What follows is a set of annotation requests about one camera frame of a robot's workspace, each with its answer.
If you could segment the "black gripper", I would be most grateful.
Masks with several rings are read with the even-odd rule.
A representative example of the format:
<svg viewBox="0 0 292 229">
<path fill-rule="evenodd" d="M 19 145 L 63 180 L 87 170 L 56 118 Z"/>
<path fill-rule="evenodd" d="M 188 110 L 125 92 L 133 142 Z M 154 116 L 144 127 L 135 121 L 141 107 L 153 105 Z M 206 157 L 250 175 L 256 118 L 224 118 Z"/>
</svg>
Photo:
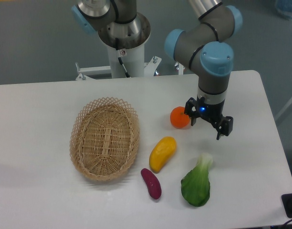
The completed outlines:
<svg viewBox="0 0 292 229">
<path fill-rule="evenodd" d="M 184 113 L 190 118 L 191 126 L 198 118 L 211 123 L 217 131 L 216 140 L 219 140 L 222 136 L 229 136 L 233 130 L 233 117 L 222 115 L 224 102 L 207 104 L 204 97 L 197 100 L 191 97 L 185 104 Z"/>
</svg>

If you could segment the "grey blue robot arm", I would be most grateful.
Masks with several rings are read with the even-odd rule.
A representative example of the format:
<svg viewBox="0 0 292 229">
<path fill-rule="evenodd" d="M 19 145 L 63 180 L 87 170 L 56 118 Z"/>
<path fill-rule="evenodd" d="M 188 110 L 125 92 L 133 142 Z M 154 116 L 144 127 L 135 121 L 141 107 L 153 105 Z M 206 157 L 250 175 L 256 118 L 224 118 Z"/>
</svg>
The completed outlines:
<svg viewBox="0 0 292 229">
<path fill-rule="evenodd" d="M 220 0 L 192 0 L 199 25 L 191 31 L 175 29 L 166 37 L 164 50 L 176 62 L 198 76 L 198 93 L 185 105 L 191 123 L 197 118 L 210 123 L 218 136 L 228 136 L 233 118 L 223 116 L 234 54 L 225 40 L 242 27 L 242 15 Z M 80 0 L 71 9 L 86 33 L 97 32 L 109 50 L 114 78 L 144 76 L 144 54 L 134 54 L 148 40 L 148 19 L 137 12 L 134 0 Z"/>
</svg>

